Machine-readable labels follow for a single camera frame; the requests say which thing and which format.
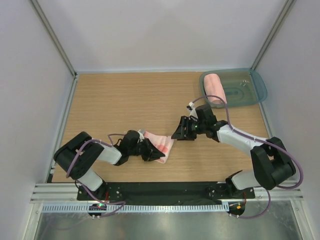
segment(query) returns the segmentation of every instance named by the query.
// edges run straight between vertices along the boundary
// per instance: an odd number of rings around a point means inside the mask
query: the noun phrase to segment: white panel
[[[285,0],[40,0],[77,71],[251,67]]]
[[[317,227],[320,222],[319,13],[319,0],[296,1],[258,67],[268,90],[263,105],[272,132],[283,140],[304,169],[302,191]]]
[[[71,74],[27,0],[0,1],[0,239],[21,240]]]

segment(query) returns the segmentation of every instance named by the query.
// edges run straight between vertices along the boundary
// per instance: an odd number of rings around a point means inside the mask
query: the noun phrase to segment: pink cloth
[[[170,150],[172,148],[172,145],[174,144],[174,140],[171,139],[171,136],[159,136],[154,135],[150,132],[145,131],[143,136],[150,140],[150,142],[162,153],[164,153],[165,156],[160,157],[160,159],[156,160],[159,163],[165,164]]]
[[[208,74],[204,77],[204,91],[206,95],[215,95],[227,102],[220,77],[215,73]],[[209,96],[208,100],[213,104],[222,104],[221,100],[216,97]]]

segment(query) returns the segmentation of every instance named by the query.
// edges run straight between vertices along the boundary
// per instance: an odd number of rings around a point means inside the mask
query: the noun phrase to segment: wooden tabletop
[[[79,76],[68,116],[65,144],[85,131],[108,142],[108,134],[145,129],[169,136],[180,117],[188,116],[186,106],[199,97],[201,72],[108,73]],[[218,120],[226,120],[224,109],[212,109]],[[267,137],[259,106],[230,108],[234,126],[250,134]],[[94,170],[106,182],[198,182],[224,181],[229,175],[252,168],[251,158],[227,144],[205,135],[195,141],[175,141],[165,164],[144,162],[131,156],[121,166],[102,161]],[[58,165],[52,182],[71,182]]]

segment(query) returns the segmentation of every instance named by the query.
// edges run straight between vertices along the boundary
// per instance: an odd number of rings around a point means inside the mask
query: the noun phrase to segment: green plastic container
[[[217,74],[225,93],[228,107],[254,105],[264,101],[268,92],[259,73],[250,68],[206,71],[200,76],[200,89],[206,95],[204,80],[208,74]],[[205,98],[212,108],[223,108],[223,104],[214,104]]]

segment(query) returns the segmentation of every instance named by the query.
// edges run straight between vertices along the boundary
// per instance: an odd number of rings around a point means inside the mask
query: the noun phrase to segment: folded cloth
[[[215,95],[227,102],[220,77],[215,73],[208,74],[204,77],[204,91],[206,95]],[[216,97],[209,96],[208,100],[213,104],[222,104],[222,101]]]
[[[144,131],[144,130],[139,130],[140,133],[143,134],[143,136],[146,139],[149,139],[150,142],[160,151],[162,152],[165,156],[160,157],[160,159],[157,159],[155,161],[165,164],[170,150],[174,144],[174,140],[171,139],[171,136],[160,136],[160,135],[155,135],[152,134],[148,131]]]

